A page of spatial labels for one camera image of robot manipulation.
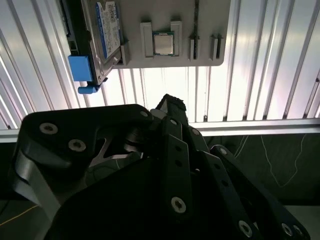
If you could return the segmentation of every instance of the white cable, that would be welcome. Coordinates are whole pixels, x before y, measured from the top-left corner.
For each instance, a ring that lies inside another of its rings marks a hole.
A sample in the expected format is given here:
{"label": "white cable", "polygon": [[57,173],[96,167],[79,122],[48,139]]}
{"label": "white cable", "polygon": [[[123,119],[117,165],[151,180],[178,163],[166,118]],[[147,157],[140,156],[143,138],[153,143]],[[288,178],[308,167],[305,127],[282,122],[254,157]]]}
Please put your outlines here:
{"label": "white cable", "polygon": [[118,164],[118,159],[115,160],[115,163],[116,163],[118,169],[120,169],[119,164]]}
{"label": "white cable", "polygon": [[294,161],[295,172],[294,172],[294,174],[289,178],[289,180],[288,180],[285,184],[283,184],[283,185],[280,185],[280,184],[279,184],[276,176],[275,176],[274,173],[272,172],[272,165],[271,165],[271,162],[270,162],[270,160],[269,160],[269,158],[268,158],[267,149],[266,149],[266,146],[265,146],[265,143],[264,143],[264,139],[263,139],[262,135],[261,135],[260,137],[261,137],[261,142],[262,142],[262,145],[263,145],[263,148],[264,148],[265,158],[266,158],[268,164],[270,165],[270,173],[271,173],[273,179],[275,180],[276,184],[279,186],[279,188],[283,188],[283,187],[285,187],[286,185],[288,185],[288,184],[291,182],[291,180],[295,177],[295,175],[296,175],[297,172],[298,172],[297,160],[298,160],[298,158],[300,157],[300,155],[301,155],[301,153],[302,153],[302,144],[303,144],[303,142],[304,142],[304,139],[305,139],[305,137],[306,137],[306,134],[304,134],[304,135],[303,135],[303,138],[301,139],[300,152],[299,152],[299,154],[296,156],[295,161]]}
{"label": "white cable", "polygon": [[243,142],[243,144],[242,144],[242,147],[240,148],[240,151],[238,152],[238,154],[237,154],[236,156],[234,156],[235,158],[237,158],[237,157],[240,155],[242,149],[244,148],[244,146],[245,146],[245,144],[246,144],[246,141],[248,140],[248,137],[249,137],[249,136],[246,136],[246,138],[245,138],[245,140],[244,140],[244,142]]}
{"label": "white cable", "polygon": [[242,139],[241,139],[241,141],[240,141],[240,144],[239,144],[239,146],[238,146],[238,149],[235,151],[234,155],[237,155],[237,153],[238,153],[238,151],[239,151],[239,149],[240,149],[240,147],[241,147],[242,141],[243,141],[244,139],[245,139],[245,136],[242,137]]}

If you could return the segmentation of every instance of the white corrugated wall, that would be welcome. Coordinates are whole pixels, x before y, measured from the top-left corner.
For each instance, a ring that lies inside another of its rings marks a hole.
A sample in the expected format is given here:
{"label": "white corrugated wall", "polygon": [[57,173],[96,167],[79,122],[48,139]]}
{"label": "white corrugated wall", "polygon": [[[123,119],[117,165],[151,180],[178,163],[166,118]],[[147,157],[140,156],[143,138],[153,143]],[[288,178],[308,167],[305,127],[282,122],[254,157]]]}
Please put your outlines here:
{"label": "white corrugated wall", "polygon": [[169,93],[190,122],[318,118],[320,1],[231,0],[224,63],[113,70],[77,94],[57,2],[0,1],[0,130],[36,111],[138,103]]}

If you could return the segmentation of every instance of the screw head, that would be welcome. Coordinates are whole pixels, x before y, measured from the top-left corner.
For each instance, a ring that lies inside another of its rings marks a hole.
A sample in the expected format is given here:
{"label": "screw head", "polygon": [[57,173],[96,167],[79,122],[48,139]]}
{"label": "screw head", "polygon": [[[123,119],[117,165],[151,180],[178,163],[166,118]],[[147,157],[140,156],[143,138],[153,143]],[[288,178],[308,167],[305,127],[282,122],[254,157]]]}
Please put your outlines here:
{"label": "screw head", "polygon": [[304,233],[301,231],[301,229],[296,226],[296,225],[293,225],[293,228],[295,229],[295,231],[300,235],[300,236],[304,236]]}
{"label": "screw head", "polygon": [[223,154],[223,155],[227,155],[227,151],[224,150],[223,148],[219,148],[220,152]]}
{"label": "screw head", "polygon": [[171,199],[171,206],[173,210],[178,214],[183,214],[187,210],[187,206],[185,202],[180,197],[177,197],[177,196],[174,196]]}
{"label": "screw head", "polygon": [[176,122],[175,120],[173,120],[173,119],[170,119],[170,122],[171,122],[172,124],[174,124],[174,125],[177,125],[177,122]]}
{"label": "screw head", "polygon": [[283,231],[284,231],[288,236],[290,236],[290,237],[293,236],[292,230],[291,230],[291,228],[290,228],[287,224],[282,223],[281,226],[282,226]]}
{"label": "screw head", "polygon": [[200,132],[195,128],[192,129],[192,132],[197,136],[200,134]]}
{"label": "screw head", "polygon": [[49,135],[53,135],[58,132],[58,127],[50,122],[40,124],[39,129],[43,134]]}
{"label": "screw head", "polygon": [[247,237],[247,238],[251,238],[252,237],[252,229],[251,227],[248,225],[248,223],[246,223],[245,221],[240,220],[239,223],[239,228],[241,230],[241,232]]}
{"label": "screw head", "polygon": [[145,111],[141,111],[140,114],[144,117],[148,117],[148,113],[146,113]]}
{"label": "screw head", "polygon": [[79,139],[72,139],[68,143],[69,149],[75,152],[83,152],[86,149],[86,144]]}

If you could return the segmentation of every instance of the blue plastic bracket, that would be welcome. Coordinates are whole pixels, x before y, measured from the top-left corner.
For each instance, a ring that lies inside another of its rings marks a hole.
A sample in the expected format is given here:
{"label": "blue plastic bracket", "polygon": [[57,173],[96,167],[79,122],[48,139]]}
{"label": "blue plastic bracket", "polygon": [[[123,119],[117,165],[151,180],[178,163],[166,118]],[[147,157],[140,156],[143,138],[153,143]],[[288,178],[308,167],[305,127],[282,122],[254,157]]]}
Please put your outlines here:
{"label": "blue plastic bracket", "polygon": [[107,78],[103,80],[103,82],[98,85],[94,84],[91,69],[89,65],[89,56],[69,56],[68,57],[73,80],[75,82],[87,82],[87,86],[78,87],[79,94],[94,94],[98,92],[101,87],[101,84],[104,83]]}

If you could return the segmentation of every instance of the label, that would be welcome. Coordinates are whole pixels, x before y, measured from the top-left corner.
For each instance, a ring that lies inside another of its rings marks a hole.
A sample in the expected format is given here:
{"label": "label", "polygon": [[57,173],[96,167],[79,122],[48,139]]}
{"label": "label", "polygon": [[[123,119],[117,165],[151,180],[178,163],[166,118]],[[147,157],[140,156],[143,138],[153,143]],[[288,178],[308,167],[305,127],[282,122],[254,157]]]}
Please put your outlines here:
{"label": "label", "polygon": [[108,58],[120,47],[120,25],[115,2],[107,1],[104,9],[100,2],[96,3],[95,10],[103,55]]}

